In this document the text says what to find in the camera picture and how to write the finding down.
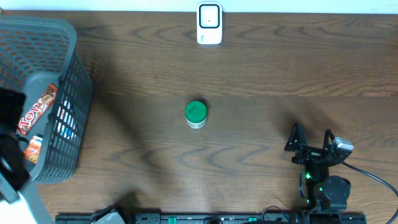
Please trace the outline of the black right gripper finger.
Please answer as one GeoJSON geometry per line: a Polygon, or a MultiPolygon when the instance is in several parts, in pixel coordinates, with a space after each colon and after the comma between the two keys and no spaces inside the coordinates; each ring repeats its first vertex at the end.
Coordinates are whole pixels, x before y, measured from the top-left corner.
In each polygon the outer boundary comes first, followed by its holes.
{"type": "Polygon", "coordinates": [[[284,147],[284,151],[299,152],[307,145],[307,139],[302,126],[299,123],[294,123],[293,130],[284,147]]]}
{"type": "Polygon", "coordinates": [[[328,149],[329,145],[335,139],[335,135],[330,129],[325,131],[324,140],[323,140],[323,148],[328,149]]]}

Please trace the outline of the red Top chocolate bar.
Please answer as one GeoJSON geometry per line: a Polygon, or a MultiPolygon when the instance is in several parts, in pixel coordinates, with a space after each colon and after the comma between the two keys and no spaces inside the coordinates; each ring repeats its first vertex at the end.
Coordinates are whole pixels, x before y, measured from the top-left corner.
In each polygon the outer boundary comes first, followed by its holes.
{"type": "Polygon", "coordinates": [[[21,117],[17,130],[27,135],[34,124],[53,105],[57,94],[57,87],[51,83],[43,92],[41,97],[31,106],[30,110],[21,117]]]}

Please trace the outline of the orange snack packet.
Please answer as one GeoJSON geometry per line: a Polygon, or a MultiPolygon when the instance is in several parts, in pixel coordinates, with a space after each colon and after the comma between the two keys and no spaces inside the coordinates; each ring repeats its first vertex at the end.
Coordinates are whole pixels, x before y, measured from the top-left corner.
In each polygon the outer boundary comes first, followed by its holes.
{"type": "Polygon", "coordinates": [[[40,148],[42,145],[43,139],[38,136],[33,136],[32,139],[30,140],[28,146],[26,147],[24,151],[25,158],[36,164],[40,155],[40,148]]]}

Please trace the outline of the white Panadol medicine box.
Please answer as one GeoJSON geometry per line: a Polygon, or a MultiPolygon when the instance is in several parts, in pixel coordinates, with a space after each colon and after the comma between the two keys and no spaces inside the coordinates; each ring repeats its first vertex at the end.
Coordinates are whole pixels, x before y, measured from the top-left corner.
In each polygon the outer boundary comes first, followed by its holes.
{"type": "Polygon", "coordinates": [[[74,114],[74,105],[67,100],[58,108],[57,117],[61,122],[57,124],[57,132],[68,140],[72,140],[75,137],[76,122],[73,117],[74,114]]]}

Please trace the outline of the green lid jar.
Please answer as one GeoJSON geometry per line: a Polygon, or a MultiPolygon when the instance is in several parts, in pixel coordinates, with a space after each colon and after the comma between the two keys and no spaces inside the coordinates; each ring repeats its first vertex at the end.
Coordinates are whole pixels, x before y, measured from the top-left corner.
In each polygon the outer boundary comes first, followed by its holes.
{"type": "Polygon", "coordinates": [[[200,101],[191,101],[185,108],[185,118],[192,129],[200,129],[206,124],[207,107],[200,101]]]}

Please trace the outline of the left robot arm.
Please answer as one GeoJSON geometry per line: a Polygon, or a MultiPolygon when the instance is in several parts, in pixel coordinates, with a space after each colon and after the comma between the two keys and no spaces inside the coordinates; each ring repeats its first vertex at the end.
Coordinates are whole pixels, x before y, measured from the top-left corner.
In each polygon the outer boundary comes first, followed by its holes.
{"type": "Polygon", "coordinates": [[[19,143],[27,139],[16,133],[24,102],[25,94],[1,89],[1,223],[128,223],[116,205],[92,215],[52,218],[24,165],[19,143]]]}

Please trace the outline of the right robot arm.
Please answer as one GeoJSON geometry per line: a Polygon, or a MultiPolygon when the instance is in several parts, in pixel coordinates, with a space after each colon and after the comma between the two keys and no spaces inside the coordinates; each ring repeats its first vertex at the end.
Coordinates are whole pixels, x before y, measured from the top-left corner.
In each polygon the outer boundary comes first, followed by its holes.
{"type": "Polygon", "coordinates": [[[341,212],[347,208],[351,183],[345,178],[330,175],[329,168],[341,164],[353,151],[351,141],[325,131],[323,147],[309,146],[298,123],[293,125],[285,151],[293,152],[294,164],[304,166],[300,175],[300,194],[308,200],[315,213],[341,212]]]}

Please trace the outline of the white barcode scanner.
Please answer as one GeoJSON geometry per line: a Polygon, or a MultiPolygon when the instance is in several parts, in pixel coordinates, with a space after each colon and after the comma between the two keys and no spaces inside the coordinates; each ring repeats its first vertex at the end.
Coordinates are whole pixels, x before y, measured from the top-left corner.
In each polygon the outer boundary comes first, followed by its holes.
{"type": "Polygon", "coordinates": [[[218,2],[201,2],[197,7],[197,42],[217,45],[223,36],[223,11],[218,2]]]}

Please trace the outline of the grey plastic basket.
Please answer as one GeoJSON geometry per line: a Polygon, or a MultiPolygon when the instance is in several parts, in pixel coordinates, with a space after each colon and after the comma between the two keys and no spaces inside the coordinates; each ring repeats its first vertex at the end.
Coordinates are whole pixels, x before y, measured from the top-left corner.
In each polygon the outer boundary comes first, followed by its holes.
{"type": "Polygon", "coordinates": [[[43,139],[36,164],[25,168],[37,184],[70,179],[78,157],[93,97],[93,84],[76,52],[74,27],[60,19],[1,16],[1,88],[26,95],[24,116],[51,84],[57,87],[53,105],[24,136],[43,139]],[[57,132],[58,108],[67,100],[74,105],[75,137],[57,132]]]}

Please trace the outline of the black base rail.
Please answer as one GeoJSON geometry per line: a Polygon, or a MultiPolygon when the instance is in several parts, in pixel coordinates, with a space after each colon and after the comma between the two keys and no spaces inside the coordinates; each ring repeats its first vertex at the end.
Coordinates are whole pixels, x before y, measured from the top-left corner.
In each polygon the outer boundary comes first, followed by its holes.
{"type": "Polygon", "coordinates": [[[135,224],[242,224],[242,223],[312,223],[312,224],[366,224],[364,215],[317,215],[312,214],[308,219],[299,215],[289,215],[271,212],[265,215],[179,215],[159,213],[137,213],[133,214],[131,222],[135,224]]]}

